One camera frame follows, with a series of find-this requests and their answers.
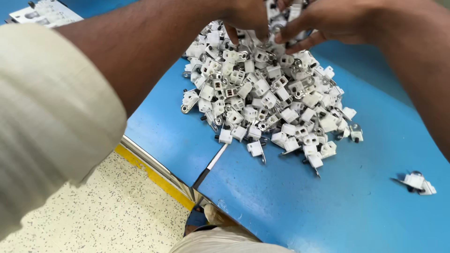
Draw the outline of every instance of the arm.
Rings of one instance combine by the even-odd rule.
[[[267,34],[261,0],[142,0],[57,28],[106,77],[126,108],[137,109],[211,21]]]
[[[450,160],[450,12],[432,0],[318,0],[279,34],[318,29],[293,53],[328,39],[370,43],[384,54],[437,146]]]

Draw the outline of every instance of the forearm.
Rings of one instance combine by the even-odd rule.
[[[392,6],[373,42],[386,57],[437,146],[450,160],[450,12],[432,1]]]
[[[226,12],[225,4],[141,0],[57,30],[98,67],[129,117],[201,29]]]

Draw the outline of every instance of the white plastic connector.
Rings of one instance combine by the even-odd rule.
[[[253,73],[255,72],[255,63],[253,60],[248,60],[244,62],[245,72],[246,73]]]
[[[303,137],[303,144],[305,144],[306,146],[317,146],[319,145],[319,139],[315,134],[308,134],[307,136]]]
[[[288,141],[288,136],[283,132],[274,133],[271,141],[284,149],[284,143]]]
[[[226,89],[225,90],[225,96],[227,98],[231,98],[231,97],[234,97],[234,96],[237,96],[237,95],[238,95],[238,89],[236,89],[236,88]]]
[[[278,90],[279,88],[283,88],[287,83],[288,79],[285,76],[281,76],[276,79],[270,87],[272,90]]]
[[[271,91],[268,91],[261,99],[261,104],[267,109],[272,109],[276,102],[277,97]]]
[[[191,107],[198,101],[198,95],[195,91],[188,91],[183,94],[183,104]]]
[[[296,126],[291,125],[291,124],[288,124],[288,123],[284,123],[284,124],[281,126],[281,132],[282,132],[282,133],[285,133],[285,134],[287,134],[287,135],[289,135],[289,136],[294,136],[295,130],[296,130],[296,129],[297,129]]]
[[[255,52],[255,61],[260,62],[260,63],[265,63],[269,60],[269,55],[267,54],[266,51],[257,48],[256,52]]]
[[[202,113],[207,113],[212,110],[212,104],[210,101],[200,98],[198,100],[198,110]]]
[[[281,112],[281,117],[287,122],[287,123],[291,123],[292,121],[294,121],[295,119],[298,118],[298,113],[296,113],[295,111],[286,108],[284,111]]]
[[[228,111],[226,113],[226,117],[232,124],[239,124],[242,120],[244,120],[244,117],[236,111]]]
[[[344,109],[342,109],[342,112],[349,118],[349,119],[353,119],[353,117],[356,115],[356,111],[354,109],[348,108],[348,107],[344,107]]]
[[[242,111],[244,119],[248,122],[253,122],[258,116],[258,111],[256,111],[252,106],[244,107]]]
[[[231,62],[223,62],[222,63],[222,75],[229,76],[233,73],[234,63]]]
[[[270,90],[269,84],[264,80],[260,79],[254,85],[256,95],[262,97],[268,90]]]
[[[219,99],[216,102],[212,103],[212,111],[213,111],[214,115],[216,115],[216,116],[224,113],[225,102],[223,100]]]
[[[251,90],[252,90],[252,85],[249,82],[246,82],[239,89],[238,96],[240,96],[241,98],[244,99],[245,97],[247,97],[247,95],[250,93]]]
[[[253,157],[262,155],[262,147],[259,141],[247,144],[247,150],[252,153]]]
[[[291,97],[291,95],[289,95],[288,91],[284,87],[276,90],[275,94],[280,98],[282,102],[288,100]]]
[[[294,57],[292,55],[284,54],[280,57],[278,63],[282,68],[288,68],[294,63]]]
[[[244,81],[243,81],[242,83],[243,83],[244,85],[245,85],[245,84],[250,84],[251,87],[253,87],[257,81],[259,81],[259,79],[255,76],[255,74],[249,73],[249,74],[245,77],[245,79],[244,79]]]
[[[217,99],[219,100],[225,100],[225,92],[223,90],[216,90],[214,92],[214,95],[217,97]]]
[[[239,142],[242,142],[242,139],[244,138],[245,134],[247,133],[247,129],[243,128],[242,126],[235,127],[231,131],[231,135],[238,139]]]
[[[265,108],[259,108],[258,109],[258,120],[259,121],[264,121],[267,117],[267,115],[269,114],[269,111]]]
[[[219,135],[219,143],[231,144],[232,141],[233,137],[231,136],[231,131],[222,129]]]
[[[200,97],[208,101],[211,101],[214,96],[214,88],[208,85],[204,85],[202,91],[200,91]]]
[[[256,128],[256,126],[251,125],[247,133],[247,138],[249,137],[252,137],[254,140],[259,140],[261,138],[261,130]]]
[[[291,152],[300,148],[300,145],[297,143],[297,139],[294,136],[289,137],[287,141],[284,142],[284,149],[286,152]]]
[[[302,102],[294,101],[289,108],[300,114],[300,112],[305,108],[305,105]]]
[[[310,108],[306,108],[306,110],[301,114],[300,119],[309,122],[311,118],[316,114],[316,112]]]
[[[322,145],[322,147],[320,148],[320,154],[322,155],[322,159],[335,155],[336,144],[333,141],[329,141],[326,144]]]
[[[315,105],[322,99],[322,94],[319,92],[314,92],[313,94],[306,94],[301,102],[304,103],[309,108],[314,108]]]
[[[197,80],[195,80],[195,83],[194,83],[195,87],[197,87],[197,89],[199,89],[199,90],[203,89],[203,86],[205,85],[205,81],[206,81],[205,77],[203,77],[203,76],[199,77]]]
[[[241,70],[234,70],[230,75],[230,82],[241,85],[244,81],[245,72]]]
[[[325,133],[335,131],[338,129],[335,119],[337,119],[335,116],[327,114],[319,120],[320,127],[325,131]]]
[[[252,106],[254,108],[263,108],[264,107],[264,105],[261,103],[261,99],[253,99]]]
[[[310,145],[310,146],[303,145],[303,153],[305,154],[306,157],[308,157],[308,155],[314,155],[314,154],[317,153],[317,146],[314,146],[314,145]]]
[[[215,90],[223,90],[226,88],[226,85],[220,79],[212,80],[212,86]]]
[[[238,96],[231,98],[229,103],[236,111],[242,110],[245,106],[244,100]]]
[[[322,162],[322,155],[319,152],[308,155],[307,158],[314,169],[317,169],[324,165],[324,163]]]
[[[304,126],[296,126],[295,128],[295,132],[294,132],[294,136],[297,139],[302,139],[303,137],[307,136],[308,133],[308,129]]]

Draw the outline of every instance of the finger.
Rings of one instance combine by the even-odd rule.
[[[305,11],[300,17],[289,22],[281,32],[277,34],[275,42],[278,44],[285,43],[297,36],[301,31],[313,28],[314,19],[308,13],[308,11]]]
[[[286,9],[286,7],[288,7],[291,4],[292,1],[293,0],[278,0],[277,6],[281,11],[283,11],[284,9]]]
[[[261,41],[265,42],[269,35],[269,26],[267,24],[267,12],[264,5],[259,5],[257,8],[255,33],[256,37]]]
[[[367,44],[367,41],[359,35],[356,34],[330,34],[324,33],[328,40],[338,40],[344,44],[356,45],[356,44]]]
[[[311,34],[309,37],[307,37],[306,39],[304,39],[304,40],[298,42],[297,44],[293,45],[292,47],[286,49],[286,53],[293,54],[298,51],[302,51],[304,49],[309,49],[310,47],[320,44],[326,40],[327,40],[327,38],[325,37],[323,32],[320,32],[320,31],[315,32],[315,33]]]
[[[229,39],[234,45],[239,44],[238,32],[236,32],[236,28],[232,27],[229,24],[224,23],[225,30],[228,34]]]

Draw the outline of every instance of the pile of switches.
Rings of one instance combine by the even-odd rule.
[[[281,155],[302,150],[304,163],[319,176],[322,159],[336,154],[327,133],[358,143],[362,130],[348,123],[356,111],[342,106],[344,91],[332,80],[333,68],[320,66],[309,51],[287,55],[285,45],[274,43],[276,32],[307,3],[283,12],[271,0],[266,4],[271,35],[265,44],[253,31],[237,30],[239,44],[233,45],[220,21],[201,31],[185,53],[190,63],[183,76],[196,88],[184,90],[181,111],[197,104],[204,113],[201,120],[213,128],[219,143],[245,140],[252,156],[263,156],[264,163],[262,147],[268,139],[261,135],[272,134],[271,142],[286,150]],[[303,31],[289,43],[307,34]]]

